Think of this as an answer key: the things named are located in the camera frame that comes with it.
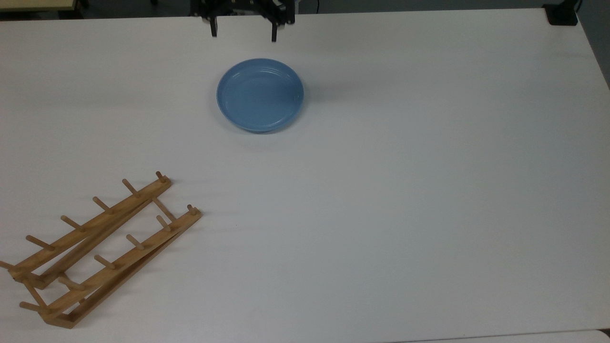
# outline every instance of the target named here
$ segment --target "wooden slat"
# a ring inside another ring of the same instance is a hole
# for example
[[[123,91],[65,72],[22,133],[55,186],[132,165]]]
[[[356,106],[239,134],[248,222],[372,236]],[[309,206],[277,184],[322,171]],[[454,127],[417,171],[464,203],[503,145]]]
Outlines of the wooden slat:
[[[40,277],[42,280],[42,284],[40,285],[40,289],[44,289],[44,287],[48,286],[51,282],[53,282],[58,276],[60,276],[60,272],[64,272],[72,267],[75,263],[77,263],[83,256],[92,251],[95,247],[98,246],[104,239],[110,236],[113,232],[115,232],[121,225],[125,224],[129,219],[135,216],[138,212],[140,212],[143,208],[151,203],[150,200],[146,200],[140,206],[135,208],[133,211],[128,212],[123,217],[119,218],[118,221],[112,223],[107,228],[100,230],[98,233],[87,237],[83,240],[79,245],[77,245],[74,249],[68,252],[64,257],[60,258],[57,262],[55,262],[52,266],[50,266],[46,271],[44,271]]]
[[[191,227],[197,220],[199,220],[202,216],[202,213],[198,211],[198,213],[193,216],[189,215],[190,221],[186,224],[182,225],[179,229],[177,226],[173,226],[175,230],[175,235],[173,235],[170,239],[166,240],[164,243],[160,244],[157,248],[151,250],[146,256],[139,259],[136,263],[132,264],[128,268],[125,268],[123,271],[118,273],[111,280],[106,282],[103,286],[101,286],[97,291],[92,293],[87,299],[85,299],[79,306],[77,306],[74,310],[72,310],[68,315],[61,314],[59,316],[49,316],[42,315],[41,317],[47,324],[55,325],[62,328],[72,328],[76,324],[78,324],[87,314],[89,314],[92,310],[94,310],[102,301],[104,301],[107,297],[109,297],[112,293],[114,293],[121,285],[123,285],[127,280],[129,280],[134,274],[136,274],[142,267],[144,267],[150,260],[152,260],[155,256],[157,256],[163,249],[165,249],[169,244],[171,244],[176,238],[178,238],[184,231],[186,231],[189,227]]]
[[[19,271],[9,271],[11,276],[17,280],[22,280],[27,273],[39,268],[41,265],[49,262],[55,257],[61,255],[67,249],[70,249],[78,242],[97,232],[98,229],[106,227],[109,222],[116,220],[117,218],[122,217],[125,213],[131,212],[133,208],[137,208],[146,200],[158,197],[161,193],[167,190],[171,186],[171,181],[164,176],[163,180],[155,180],[148,186],[139,190],[140,198],[136,198],[133,195],[125,198],[123,201],[118,204],[112,206],[113,213],[112,215],[102,213],[97,215],[95,218],[89,220],[87,223],[84,223],[82,227],[85,229],[84,232],[78,232],[76,230],[71,231],[55,242],[51,243],[55,250],[40,250],[33,254],[32,256],[26,258],[25,260],[17,263],[15,267],[19,268]]]
[[[73,10],[76,0],[0,0],[0,12]]]
[[[172,229],[176,228],[176,230],[172,230],[172,232],[167,232],[165,230],[160,230],[156,232],[151,237],[142,242],[142,245],[146,247],[145,250],[138,250],[137,248],[129,250],[127,253],[112,262],[112,264],[116,266],[115,270],[102,269],[98,271],[93,276],[81,283],[81,285],[85,287],[84,290],[71,290],[61,296],[59,299],[49,304],[48,307],[52,311],[52,314],[50,316],[52,316],[53,314],[64,312],[70,306],[77,303],[80,299],[83,299],[84,297],[88,296],[91,292],[95,291],[104,283],[116,277],[124,269],[136,263],[141,258],[144,258],[148,253],[150,253],[150,251],[156,249],[159,245],[174,237],[178,232],[182,232],[180,228],[182,228],[183,226],[190,227],[191,225],[193,225],[193,223],[199,220],[199,218],[201,218],[200,211],[197,211],[195,215],[186,213],[170,224]]]

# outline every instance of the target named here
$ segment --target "white table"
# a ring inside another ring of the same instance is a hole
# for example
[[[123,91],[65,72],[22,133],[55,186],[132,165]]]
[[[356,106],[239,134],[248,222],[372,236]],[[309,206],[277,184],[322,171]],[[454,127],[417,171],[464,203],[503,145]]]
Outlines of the white table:
[[[19,309],[7,342],[395,342],[610,327],[610,92],[580,26],[541,9],[0,25],[0,258],[154,179],[206,215],[72,331]],[[66,40],[66,34],[72,39]],[[301,116],[222,116],[253,57]],[[122,228],[159,229],[152,209]],[[128,248],[92,252],[108,259]],[[76,281],[99,264],[75,266]],[[49,298],[63,292],[49,290]]]

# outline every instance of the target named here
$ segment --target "wooden peg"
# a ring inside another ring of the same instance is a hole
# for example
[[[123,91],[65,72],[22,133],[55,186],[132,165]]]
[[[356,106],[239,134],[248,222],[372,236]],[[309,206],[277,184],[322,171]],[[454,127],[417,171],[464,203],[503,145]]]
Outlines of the wooden peg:
[[[79,232],[85,232],[85,228],[83,228],[82,226],[78,225],[78,224],[77,224],[77,223],[76,223],[74,220],[72,220],[72,219],[70,219],[70,218],[66,217],[65,215],[61,216],[60,218],[61,218],[61,220],[63,220],[63,221],[66,223],[66,224],[68,224],[68,225],[72,226],[73,228],[75,228],[75,229],[76,229],[76,231],[79,231]]]
[[[129,191],[130,191],[131,193],[133,193],[133,195],[134,195],[136,198],[140,198],[140,193],[138,193],[138,191],[137,191],[137,190],[135,190],[134,186],[132,186],[132,185],[129,183],[129,181],[127,181],[127,179],[123,179],[123,184],[125,185],[125,187],[127,187],[127,189],[129,189]]]
[[[108,207],[106,204],[104,204],[98,197],[93,197],[93,202],[98,204],[99,207],[101,207],[104,212],[106,212],[107,214],[113,214],[114,211]]]
[[[165,183],[165,178],[163,177],[163,174],[161,174],[160,171],[157,171],[155,174],[159,178],[159,181],[161,181],[162,183]]]
[[[191,215],[197,214],[197,211],[195,210],[195,208],[193,206],[191,206],[191,204],[187,205],[187,209],[188,209],[188,213],[190,213]]]
[[[11,272],[18,272],[19,271],[19,267],[15,267],[14,265],[10,264],[10,263],[6,263],[4,261],[0,261],[0,267],[5,268]]]
[[[107,259],[103,258],[100,255],[95,255],[93,258],[95,259],[95,261],[98,261],[99,263],[103,264],[108,269],[112,269],[112,270],[116,269],[115,265],[112,264],[112,262],[108,261]]]
[[[128,234],[126,237],[127,237],[127,240],[130,241],[131,244],[133,244],[136,249],[144,250],[144,245],[142,245],[142,243],[138,242],[138,240],[135,239],[132,235]]]
[[[157,221],[159,221],[159,224],[161,224],[161,226],[163,227],[164,231],[170,232],[171,228],[169,225],[167,225],[167,223],[165,222],[165,220],[163,219],[163,217],[161,217],[160,215],[157,216]]]
[[[19,307],[20,308],[24,308],[24,309],[28,309],[30,311],[36,311],[38,313],[43,313],[43,314],[51,313],[51,310],[48,309],[48,308],[44,308],[42,306],[26,303],[25,301],[20,302],[19,303]]]
[[[79,283],[75,283],[74,281],[65,278],[63,276],[60,276],[57,278],[57,281],[59,281],[59,283],[62,283],[66,286],[68,286],[69,289],[75,289],[77,291],[84,291],[85,290],[85,286],[79,284]]]
[[[174,217],[170,210],[168,210],[165,205],[161,203],[161,201],[159,201],[159,199],[153,197],[152,202],[157,205],[161,212],[163,212],[170,219],[170,221],[173,222],[174,220],[176,220],[176,217]]]
[[[38,245],[39,247],[41,247],[42,249],[45,249],[45,250],[48,250],[48,251],[55,250],[55,247],[53,247],[51,244],[47,244],[47,243],[43,242],[42,240],[37,239],[34,236],[27,235],[26,236],[26,241],[32,242],[35,245]]]

